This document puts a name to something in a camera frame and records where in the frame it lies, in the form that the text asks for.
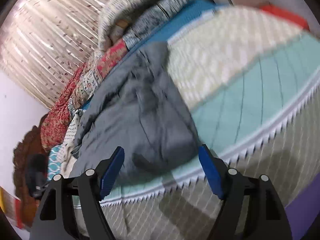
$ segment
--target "red object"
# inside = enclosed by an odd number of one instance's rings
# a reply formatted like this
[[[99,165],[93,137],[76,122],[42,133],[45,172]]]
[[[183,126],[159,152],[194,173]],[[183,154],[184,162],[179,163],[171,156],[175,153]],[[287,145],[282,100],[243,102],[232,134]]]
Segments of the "red object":
[[[275,16],[281,17],[283,19],[286,19],[290,22],[293,22],[299,26],[301,26],[303,29],[310,31],[308,22],[302,18],[301,16],[294,14],[292,12],[289,12],[285,9],[279,8],[274,5],[263,5],[260,7],[260,10],[271,13]]]
[[[22,223],[21,215],[20,215],[21,201],[19,199],[15,199],[14,200],[14,205],[15,205],[15,208],[16,208],[17,228],[22,229],[23,228],[23,223]]]
[[[122,38],[107,50],[97,65],[97,69],[102,79],[105,79],[111,69],[117,65],[117,63],[127,54],[127,52],[127,47]]]
[[[55,103],[54,107],[44,119],[41,130],[41,144],[45,151],[50,151],[52,147],[61,144],[67,133],[68,125],[71,122],[71,116],[68,109],[69,98],[75,90],[81,74],[87,68],[87,63],[78,67],[73,77],[64,88],[63,93]]]

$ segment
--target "sheer curtain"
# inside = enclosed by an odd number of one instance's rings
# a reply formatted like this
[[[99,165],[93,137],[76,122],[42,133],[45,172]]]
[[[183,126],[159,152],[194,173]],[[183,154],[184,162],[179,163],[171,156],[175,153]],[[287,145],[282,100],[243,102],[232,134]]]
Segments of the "sheer curtain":
[[[97,46],[108,0],[18,0],[0,29],[0,68],[51,108]]]

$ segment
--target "silver screw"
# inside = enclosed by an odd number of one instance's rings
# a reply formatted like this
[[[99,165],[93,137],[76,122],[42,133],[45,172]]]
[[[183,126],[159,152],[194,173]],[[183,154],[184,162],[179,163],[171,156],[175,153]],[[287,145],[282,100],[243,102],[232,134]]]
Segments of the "silver screw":
[[[261,179],[263,181],[268,181],[269,180],[269,177],[267,175],[261,175]]]
[[[94,174],[94,170],[93,169],[88,169],[88,170],[85,171],[85,174],[87,176],[92,176]]]
[[[53,180],[58,181],[59,179],[61,179],[61,174],[56,174],[53,176]]]
[[[236,175],[238,173],[238,171],[236,169],[231,168],[231,169],[228,170],[228,173],[230,175]]]

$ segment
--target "purple surface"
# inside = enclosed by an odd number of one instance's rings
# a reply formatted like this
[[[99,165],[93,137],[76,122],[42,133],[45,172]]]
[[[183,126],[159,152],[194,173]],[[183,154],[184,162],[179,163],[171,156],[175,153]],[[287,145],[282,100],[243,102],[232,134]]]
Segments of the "purple surface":
[[[293,240],[300,240],[320,212],[320,173],[285,208]]]

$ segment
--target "gray comforter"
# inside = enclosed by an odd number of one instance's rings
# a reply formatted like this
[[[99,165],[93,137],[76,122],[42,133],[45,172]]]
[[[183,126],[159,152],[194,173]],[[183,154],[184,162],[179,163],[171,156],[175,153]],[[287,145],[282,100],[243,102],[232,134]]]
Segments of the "gray comforter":
[[[70,177],[95,168],[117,146],[125,152],[121,184],[167,172],[197,154],[196,127],[165,70],[167,58],[165,42],[151,43],[110,72],[81,118]]]

